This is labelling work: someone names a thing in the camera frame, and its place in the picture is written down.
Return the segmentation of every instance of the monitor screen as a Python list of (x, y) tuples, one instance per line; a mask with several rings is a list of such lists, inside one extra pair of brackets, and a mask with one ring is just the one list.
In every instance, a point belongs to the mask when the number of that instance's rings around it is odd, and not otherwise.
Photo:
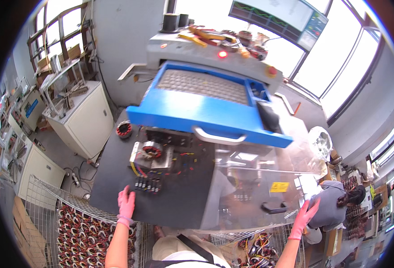
[(303, 0), (233, 1), (229, 16), (267, 29), (309, 52), (328, 19)]

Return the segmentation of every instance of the red emergency stop button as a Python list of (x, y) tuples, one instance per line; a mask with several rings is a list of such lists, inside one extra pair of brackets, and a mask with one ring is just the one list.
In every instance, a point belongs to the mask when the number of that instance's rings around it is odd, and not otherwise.
[(265, 68), (265, 75), (268, 76), (269, 78), (275, 78), (277, 75), (277, 69), (273, 66), (268, 65)]

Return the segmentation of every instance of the white wall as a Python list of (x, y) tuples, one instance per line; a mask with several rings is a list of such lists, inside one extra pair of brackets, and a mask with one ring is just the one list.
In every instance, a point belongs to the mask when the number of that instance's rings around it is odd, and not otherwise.
[(367, 84), (340, 118), (328, 128), (343, 163), (365, 158), (394, 127), (394, 55), (385, 46)]
[(29, 21), (23, 26), (21, 32), (19, 33), (17, 43), (12, 51), (18, 78), (22, 79), (25, 76), (31, 86), (35, 84), (36, 78), (33, 77), (34, 72), (32, 63), (30, 62), (27, 40), (33, 33), (33, 23), (32, 21)]
[(107, 90), (115, 104), (139, 104), (150, 82), (119, 82), (132, 63), (146, 63), (146, 45), (162, 27), (164, 0), (94, 1), (94, 36)]
[(277, 90), (280, 94), (284, 94), (292, 110), (298, 107), (301, 103), (300, 108), (296, 113), (296, 117), (304, 121), (307, 130), (315, 126), (321, 126), (328, 130), (328, 124), (326, 123), (325, 113), (322, 110), (322, 106), (316, 104), (310, 100), (306, 95), (301, 94), (299, 91), (290, 88), (288, 85), (281, 83)]

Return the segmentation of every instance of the drawer handle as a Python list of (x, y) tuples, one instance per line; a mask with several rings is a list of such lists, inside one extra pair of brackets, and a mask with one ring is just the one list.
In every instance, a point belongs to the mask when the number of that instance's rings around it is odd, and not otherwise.
[(218, 143), (218, 144), (224, 144), (224, 145), (239, 145), (242, 142), (245, 141), (247, 135), (243, 134), (239, 138), (226, 138), (226, 137), (220, 137), (220, 136), (215, 136), (206, 133), (201, 127), (199, 126), (192, 126), (191, 129), (194, 132), (194, 135), (199, 138), (199, 140), (202, 140), (204, 142), (212, 142), (212, 143)]

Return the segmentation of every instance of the worker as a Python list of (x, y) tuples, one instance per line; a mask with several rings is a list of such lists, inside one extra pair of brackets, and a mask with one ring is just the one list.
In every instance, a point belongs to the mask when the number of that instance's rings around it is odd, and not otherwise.
[(320, 198), (317, 213), (308, 223), (305, 241), (309, 244), (318, 244), (324, 232), (338, 227), (346, 219), (347, 207), (359, 205), (365, 198), (365, 187), (355, 186), (349, 192), (344, 190), (343, 184), (335, 180), (324, 180), (320, 184), (323, 191), (311, 198), (311, 204)]
[[(304, 202), (291, 229), (288, 242), (277, 262), (277, 268), (293, 268), (297, 256), (301, 234), (310, 219), (318, 210), (320, 200), (307, 211), (309, 201)], [(114, 237), (109, 245), (105, 268), (127, 268), (127, 245), (129, 226), (133, 222), (131, 216), (135, 209), (135, 192), (129, 194), (129, 186), (118, 194), (119, 214)], [(195, 235), (189, 238), (180, 235), (168, 235), (157, 240), (152, 249), (152, 259), (145, 267), (151, 268), (184, 268), (184, 267), (218, 267), (230, 268), (221, 251), (212, 243), (203, 241)]]

